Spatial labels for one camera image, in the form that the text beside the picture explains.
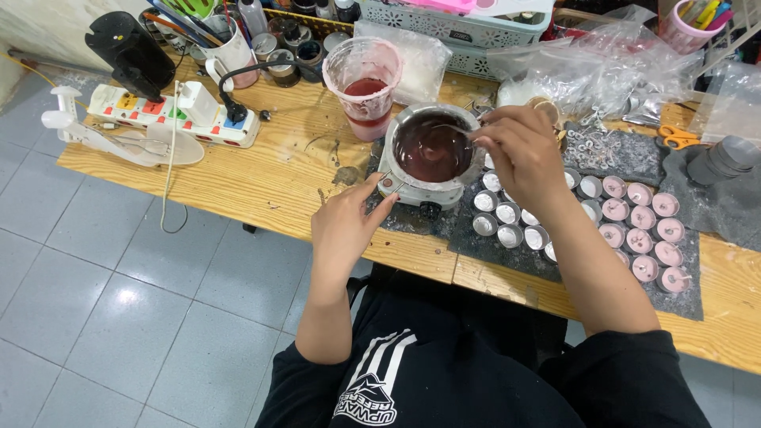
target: wall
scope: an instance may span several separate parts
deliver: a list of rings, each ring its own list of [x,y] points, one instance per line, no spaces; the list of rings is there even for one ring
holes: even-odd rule
[[[0,52],[6,53],[9,47],[6,42],[0,40]],[[23,74],[23,67],[0,56],[0,110]]]
[[[137,16],[149,6],[145,0],[0,0],[0,40],[24,52],[110,70],[84,44],[90,24],[107,12]]]

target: tiled floor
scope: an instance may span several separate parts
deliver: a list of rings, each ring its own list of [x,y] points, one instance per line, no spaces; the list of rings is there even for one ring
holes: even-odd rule
[[[30,75],[0,113],[0,426],[253,427],[296,334],[310,245],[197,209],[161,232],[160,199],[55,165],[64,145],[40,123],[54,108]],[[182,208],[167,209],[173,228]],[[714,427],[758,426],[761,377],[682,368]]]

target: black shirt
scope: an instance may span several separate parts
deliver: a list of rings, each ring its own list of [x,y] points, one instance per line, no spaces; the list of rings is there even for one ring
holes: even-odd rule
[[[709,426],[666,331],[559,355],[565,320],[406,274],[365,293],[353,329],[343,363],[275,356],[257,427]]]

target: white mug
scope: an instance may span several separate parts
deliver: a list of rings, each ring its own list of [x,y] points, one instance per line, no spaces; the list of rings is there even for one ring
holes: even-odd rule
[[[204,20],[211,29],[219,28],[219,20],[225,20],[226,18],[221,15],[211,16]],[[223,75],[228,74],[234,70],[242,69],[249,65],[256,64],[256,58],[254,57],[251,49],[249,49],[246,40],[243,38],[243,34],[240,32],[237,24],[234,21],[230,25],[230,31],[232,31],[233,37],[230,41],[222,46],[212,49],[200,48],[201,52],[206,56],[206,72],[219,83]],[[223,89],[226,92],[233,89],[248,88],[259,78],[259,70],[253,70],[251,72],[241,73],[233,76],[232,79],[228,79],[224,83]]]

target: white printed logo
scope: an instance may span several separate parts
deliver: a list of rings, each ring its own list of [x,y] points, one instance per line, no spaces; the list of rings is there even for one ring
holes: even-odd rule
[[[344,415],[369,426],[393,423],[396,420],[396,409],[393,408],[391,390],[404,348],[416,340],[415,334],[410,333],[409,329],[401,334],[393,333],[371,340],[349,386],[338,398],[333,417]],[[393,350],[391,357],[382,363],[389,347]]]

